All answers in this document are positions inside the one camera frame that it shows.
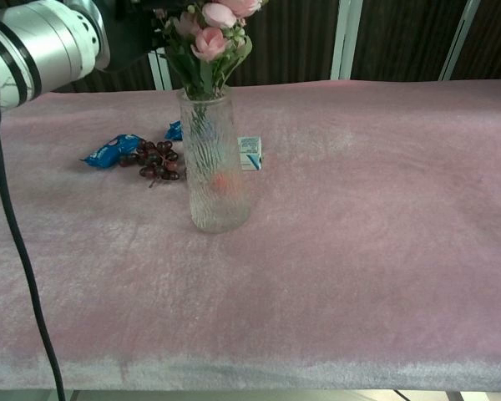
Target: pink rose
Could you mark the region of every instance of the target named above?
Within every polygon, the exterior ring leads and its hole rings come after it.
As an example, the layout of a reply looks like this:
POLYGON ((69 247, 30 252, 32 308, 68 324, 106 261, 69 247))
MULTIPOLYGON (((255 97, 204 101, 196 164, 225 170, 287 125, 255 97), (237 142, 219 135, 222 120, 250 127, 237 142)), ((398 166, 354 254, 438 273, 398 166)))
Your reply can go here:
POLYGON ((227 45, 228 41, 223 38, 223 33, 219 28, 206 28, 197 34, 191 50, 197 58, 209 63, 221 56, 227 45))
POLYGON ((232 10, 219 3, 207 3, 202 13, 206 23, 215 28, 232 28, 237 20, 232 10))
POLYGON ((247 18, 258 11, 261 0, 216 0, 225 4, 238 18, 247 18))
POLYGON ((196 36, 200 32, 200 25, 195 15, 186 11, 180 14, 180 19, 175 18, 176 32, 182 37, 196 36))

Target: red grape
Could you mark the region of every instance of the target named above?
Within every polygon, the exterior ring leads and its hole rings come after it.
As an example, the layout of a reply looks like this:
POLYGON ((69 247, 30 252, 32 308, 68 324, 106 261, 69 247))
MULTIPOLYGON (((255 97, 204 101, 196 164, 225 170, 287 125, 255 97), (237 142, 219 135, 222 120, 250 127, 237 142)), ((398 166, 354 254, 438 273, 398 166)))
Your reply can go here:
POLYGON ((178 170, 178 163, 175 161, 168 161, 165 163, 165 169, 168 171, 177 171, 178 170))
POLYGON ((144 169, 144 177, 152 179, 152 178, 155 178, 155 176, 156 176, 156 173, 152 167, 146 167, 144 169))
POLYGON ((167 155, 165 155, 165 158, 168 161, 177 161, 178 160, 178 153, 171 150, 167 155))
POLYGON ((161 165, 161 157, 158 155, 157 152, 150 153, 147 156, 146 164, 147 165, 161 165))
POLYGON ((166 181, 176 181, 180 178, 180 175, 176 171, 166 171, 161 175, 161 178, 166 181))
POLYGON ((137 163, 138 156, 136 154, 122 155, 119 159, 119 165, 121 167, 128 167, 130 165, 135 165, 137 163))
POLYGON ((170 140, 166 140, 165 142, 158 142, 158 144, 156 145, 156 149, 162 155, 169 153, 172 147, 173 143, 170 140))
POLYGON ((165 173, 165 169, 161 165, 155 167, 154 171, 156 172, 156 175, 160 177, 165 173))

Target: grape bunch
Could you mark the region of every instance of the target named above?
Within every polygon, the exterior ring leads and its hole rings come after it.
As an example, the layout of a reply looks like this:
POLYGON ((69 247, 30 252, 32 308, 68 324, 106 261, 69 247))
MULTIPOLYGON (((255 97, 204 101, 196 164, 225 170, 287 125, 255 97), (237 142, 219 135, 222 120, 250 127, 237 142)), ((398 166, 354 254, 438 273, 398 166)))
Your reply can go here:
POLYGON ((173 150, 173 143, 169 140, 158 142, 157 145, 154 142, 141 140, 135 153, 120 157, 119 165, 121 167, 143 166, 139 175, 154 180, 152 185, 159 180, 176 181, 180 179, 177 172, 178 153, 173 150))

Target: black cable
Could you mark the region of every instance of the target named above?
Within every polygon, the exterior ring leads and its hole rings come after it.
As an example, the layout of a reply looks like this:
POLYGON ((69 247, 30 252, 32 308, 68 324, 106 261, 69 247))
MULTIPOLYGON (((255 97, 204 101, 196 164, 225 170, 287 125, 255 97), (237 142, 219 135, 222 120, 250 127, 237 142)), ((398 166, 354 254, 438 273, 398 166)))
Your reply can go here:
POLYGON ((41 308, 41 301, 39 299, 37 283, 35 281, 35 276, 33 275, 32 263, 24 245, 24 240, 21 232, 18 228, 17 218, 15 217, 15 212, 13 210, 13 205, 11 203, 11 198, 8 189, 8 180, 6 177, 6 169, 3 161, 2 152, 2 142, 0 141, 0 198, 2 199, 2 206, 4 213, 6 214, 6 219, 8 220, 9 230, 13 236, 13 241, 17 247, 18 255, 24 267, 24 273, 26 274, 26 281, 28 282, 28 288, 30 291, 30 297, 32 299, 33 314, 35 315, 35 320, 37 322, 37 327, 39 329, 39 334, 43 340, 44 350, 47 353, 48 361, 52 368, 52 373, 54 381, 56 383, 56 389, 58 392, 58 400, 66 401, 65 392, 63 390, 63 380, 61 378, 61 372, 59 370, 58 359, 53 350, 52 342, 50 341, 50 336, 48 335, 48 330, 46 323, 44 322, 43 309, 41 308))
POLYGON ((63 380, 61 379, 61 372, 59 370, 58 359, 53 350, 52 342, 50 341, 50 336, 48 335, 48 330, 46 323, 44 322, 43 309, 41 308, 41 301, 39 300, 39 294, 37 289, 37 283, 35 281, 35 276, 33 275, 32 263, 30 262, 28 251, 24 245, 23 237, 18 228, 17 219, 15 218, 15 212, 13 210, 13 205, 9 197, 8 182, 6 179, 6 171, 3 163, 3 153, 2 144, 0 141, 0 197, 2 198, 2 205, 6 218, 8 219, 9 230, 13 236, 15 246, 17 247, 18 255, 23 263, 24 273, 26 274, 26 280, 28 281, 28 287, 30 291, 30 297, 32 298, 33 314, 35 315, 35 320, 37 321, 37 327, 39 333, 41 334, 41 339, 43 340, 43 346, 48 356, 48 361, 52 367, 53 377, 56 382, 56 389, 58 391, 58 400, 66 401, 65 392, 63 391, 63 380))
POLYGON ((395 392, 395 394, 397 394, 399 397, 401 397, 405 401, 410 401, 410 399, 406 395, 404 395, 403 393, 401 393, 399 390, 393 390, 393 391, 395 392))

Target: green leaf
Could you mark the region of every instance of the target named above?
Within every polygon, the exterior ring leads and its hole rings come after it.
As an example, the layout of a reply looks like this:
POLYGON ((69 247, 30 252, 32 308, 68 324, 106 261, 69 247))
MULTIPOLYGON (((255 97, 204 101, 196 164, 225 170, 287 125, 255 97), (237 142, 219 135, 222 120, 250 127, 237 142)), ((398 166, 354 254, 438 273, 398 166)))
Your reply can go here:
POLYGON ((223 65, 223 58, 224 57, 221 57, 212 63, 213 64, 213 79, 215 82, 217 82, 220 67, 223 65))
POLYGON ((180 76, 182 80, 182 84, 190 84, 191 83, 191 74, 187 70, 187 68, 180 62, 179 56, 175 53, 172 48, 167 48, 165 50, 167 55, 167 61, 169 62, 169 66, 180 76))
POLYGON ((211 63, 200 60, 200 80, 205 94, 213 94, 213 68, 211 63))
POLYGON ((200 64, 199 60, 191 52, 191 46, 180 46, 178 53, 175 55, 178 63, 183 66, 187 71, 190 82, 197 88, 200 89, 202 86, 200 80, 200 64))
POLYGON ((225 79, 221 85, 221 88, 225 86, 226 81, 232 75, 235 69, 237 69, 247 56, 252 51, 252 41, 248 36, 246 37, 245 45, 241 46, 235 51, 235 60, 231 60, 224 68, 225 79))

